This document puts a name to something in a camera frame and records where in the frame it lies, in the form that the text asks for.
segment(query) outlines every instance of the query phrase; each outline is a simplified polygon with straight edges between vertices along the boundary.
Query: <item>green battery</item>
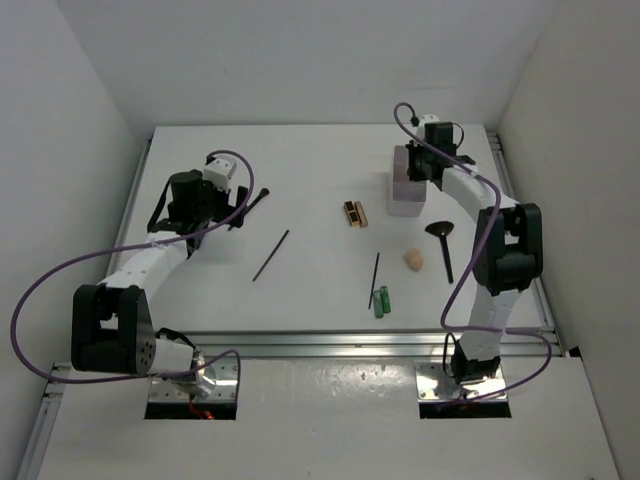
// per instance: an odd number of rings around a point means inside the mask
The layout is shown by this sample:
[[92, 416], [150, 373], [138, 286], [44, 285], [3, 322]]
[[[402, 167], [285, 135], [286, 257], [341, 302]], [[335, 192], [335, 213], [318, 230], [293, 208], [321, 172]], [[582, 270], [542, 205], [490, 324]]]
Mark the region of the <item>green battery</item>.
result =
[[391, 313], [391, 302], [389, 301], [389, 289], [387, 287], [380, 287], [380, 298], [382, 299], [382, 311]]
[[373, 312], [376, 314], [376, 318], [384, 317], [384, 310], [382, 308], [382, 296], [380, 290], [373, 292]]

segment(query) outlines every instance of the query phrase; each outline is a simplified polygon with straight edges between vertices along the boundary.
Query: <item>wooden block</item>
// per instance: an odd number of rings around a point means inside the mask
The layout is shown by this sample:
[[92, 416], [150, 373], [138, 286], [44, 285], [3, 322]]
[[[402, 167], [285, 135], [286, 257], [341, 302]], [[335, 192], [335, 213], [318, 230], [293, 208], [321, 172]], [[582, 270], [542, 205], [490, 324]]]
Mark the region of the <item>wooden block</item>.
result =
[[344, 202], [344, 211], [347, 212], [347, 219], [352, 227], [360, 225], [360, 219], [356, 212], [356, 207], [353, 206], [353, 202]]
[[367, 216], [364, 214], [364, 208], [362, 208], [362, 204], [359, 201], [356, 202], [356, 212], [358, 214], [358, 218], [360, 219], [360, 228], [369, 226]]

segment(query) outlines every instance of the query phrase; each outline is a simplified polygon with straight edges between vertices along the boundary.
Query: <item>white wall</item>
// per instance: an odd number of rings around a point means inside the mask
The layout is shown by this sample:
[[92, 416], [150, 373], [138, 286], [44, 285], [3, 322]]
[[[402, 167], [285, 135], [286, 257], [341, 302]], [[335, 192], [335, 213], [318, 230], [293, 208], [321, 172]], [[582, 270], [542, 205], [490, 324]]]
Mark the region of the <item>white wall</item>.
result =
[[496, 126], [556, 0], [59, 0], [136, 129], [391, 123], [409, 100]]
[[[14, 358], [11, 312], [45, 269], [113, 244], [141, 145], [55, 1], [1, 3], [0, 479], [10, 479], [45, 384]], [[73, 291], [105, 268], [77, 266], [36, 291], [19, 337], [39, 366], [68, 358]]]
[[636, 0], [564, 1], [500, 124], [516, 192], [542, 207], [547, 292], [625, 479], [640, 478], [639, 18]]

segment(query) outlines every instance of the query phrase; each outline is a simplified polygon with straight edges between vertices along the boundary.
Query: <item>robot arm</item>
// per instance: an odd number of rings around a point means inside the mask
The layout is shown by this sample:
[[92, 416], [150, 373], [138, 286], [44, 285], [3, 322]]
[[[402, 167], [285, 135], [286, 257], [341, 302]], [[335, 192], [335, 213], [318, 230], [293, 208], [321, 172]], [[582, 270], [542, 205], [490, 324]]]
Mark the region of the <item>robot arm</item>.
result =
[[[200, 359], [194, 345], [175, 342], [171, 334], [155, 332], [148, 302], [162, 282], [200, 247], [204, 233], [185, 241], [158, 242], [204, 231], [210, 222], [227, 218], [236, 207], [229, 205], [229, 181], [235, 161], [207, 158], [203, 171], [172, 175], [147, 225], [151, 248], [138, 251], [129, 261], [98, 285], [82, 285], [73, 297], [71, 361], [76, 370], [146, 375], [186, 371]], [[166, 194], [168, 218], [158, 221]], [[237, 190], [236, 205], [247, 195]], [[241, 227], [244, 211], [231, 224]]]
[[[429, 123], [423, 117], [418, 135], [445, 153], [455, 156], [453, 125]], [[454, 198], [476, 221], [474, 249], [484, 232], [496, 203], [493, 190], [457, 166], [451, 166], [420, 145], [410, 143], [409, 176], [414, 181], [429, 180]], [[477, 171], [469, 157], [458, 157]], [[523, 290], [542, 273], [542, 219], [535, 204], [518, 204], [502, 196], [500, 214], [473, 274], [478, 282], [469, 326], [497, 329], [499, 332], [467, 330], [456, 342], [451, 361], [457, 383], [491, 377], [500, 365], [500, 341], [509, 315]]]

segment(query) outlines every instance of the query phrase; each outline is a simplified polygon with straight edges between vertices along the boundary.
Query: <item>white tabletop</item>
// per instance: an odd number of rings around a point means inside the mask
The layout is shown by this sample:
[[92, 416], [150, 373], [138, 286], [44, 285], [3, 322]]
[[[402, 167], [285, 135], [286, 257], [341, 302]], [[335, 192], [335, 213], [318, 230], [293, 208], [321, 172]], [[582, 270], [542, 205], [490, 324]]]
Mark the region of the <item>white tabletop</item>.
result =
[[[484, 128], [465, 125], [461, 154], [499, 182]], [[451, 198], [428, 187], [419, 218], [386, 212], [387, 175], [394, 145], [406, 136], [393, 125], [217, 126], [156, 129], [125, 243], [143, 241], [146, 225], [167, 178], [202, 168], [207, 153], [234, 149], [251, 162], [256, 193], [271, 194], [244, 227], [207, 236], [151, 302], [156, 328], [183, 331], [339, 331], [438, 328], [452, 286], [447, 283], [438, 239], [428, 223], [450, 220], [455, 278], [471, 253], [475, 223]], [[239, 165], [234, 185], [246, 185]], [[368, 228], [350, 228], [343, 203], [360, 200]], [[285, 230], [291, 230], [260, 278], [251, 279]], [[422, 250], [424, 268], [404, 262], [409, 248]], [[377, 285], [389, 287], [392, 313], [378, 320], [367, 310], [380, 252]], [[466, 324], [475, 298], [473, 279], [451, 311], [450, 323]], [[534, 294], [518, 301], [510, 326], [541, 326]]]
[[[541, 359], [503, 363], [513, 383]], [[510, 394], [504, 419], [420, 420], [407, 360], [242, 372], [236, 421], [143, 420], [146, 381], [68, 386], [39, 480], [618, 478], [578, 358]]]

